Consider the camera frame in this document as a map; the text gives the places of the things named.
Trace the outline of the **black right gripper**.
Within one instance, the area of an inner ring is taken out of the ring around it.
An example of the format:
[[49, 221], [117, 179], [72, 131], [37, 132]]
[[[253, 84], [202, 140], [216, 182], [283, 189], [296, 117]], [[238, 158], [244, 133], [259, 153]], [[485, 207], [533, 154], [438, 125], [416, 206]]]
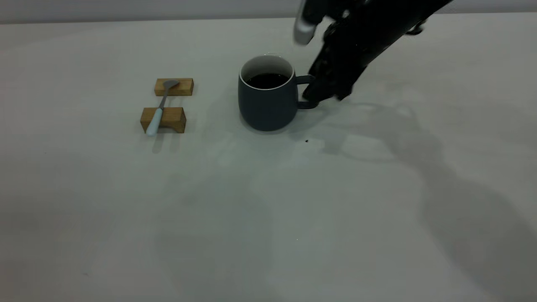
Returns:
[[302, 97], [309, 103], [332, 98], [343, 101], [365, 68], [400, 38], [398, 12], [330, 12], [318, 54], [318, 70], [310, 68], [310, 83]]

